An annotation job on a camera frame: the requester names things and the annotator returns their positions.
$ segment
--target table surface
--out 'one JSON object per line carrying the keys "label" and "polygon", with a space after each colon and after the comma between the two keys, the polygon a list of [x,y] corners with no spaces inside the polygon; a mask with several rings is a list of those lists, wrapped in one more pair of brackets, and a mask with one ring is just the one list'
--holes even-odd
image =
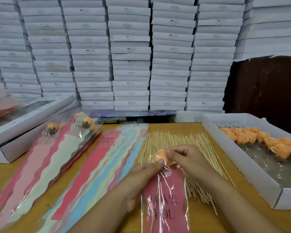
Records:
{"label": "table surface", "polygon": [[[118,125],[104,125],[105,129],[114,129]],[[201,123],[168,123],[168,124],[150,124],[149,132],[162,131],[173,134],[189,134],[206,132]],[[227,172],[231,176],[237,189],[251,201],[260,211],[269,216],[283,230],[291,233],[291,211],[272,210],[256,190],[244,178],[241,172],[229,160],[226,154],[215,143],[215,141],[207,134],[213,149],[218,154]],[[64,192],[70,181],[78,173],[82,164],[86,161],[89,153],[93,150],[96,143],[94,142],[89,149],[77,160],[73,166],[64,173],[61,178],[50,187],[33,205],[28,214],[24,215],[12,228],[4,231],[13,233],[36,232],[38,221],[44,214],[55,205],[59,196]],[[12,178],[17,168],[20,166],[26,155],[20,157],[12,164],[0,164],[0,193]],[[222,212],[216,207],[218,216],[215,215],[212,205],[199,203],[197,200],[189,199],[189,218],[191,232],[211,232],[224,233],[234,232],[229,222],[225,219]],[[120,233],[139,233],[141,232],[140,208],[137,208],[129,216],[127,216],[119,227]]]}

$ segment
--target hand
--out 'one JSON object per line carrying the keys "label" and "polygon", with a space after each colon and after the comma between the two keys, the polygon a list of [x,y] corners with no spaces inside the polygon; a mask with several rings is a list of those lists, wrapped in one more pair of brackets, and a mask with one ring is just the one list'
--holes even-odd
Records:
{"label": "hand", "polygon": [[221,178],[196,145],[179,145],[167,148],[166,156],[179,164],[205,190],[209,191],[211,181],[214,182]]}
{"label": "hand", "polygon": [[123,193],[127,212],[132,211],[141,200],[141,192],[149,179],[164,167],[164,160],[155,163],[136,164],[116,186]]}

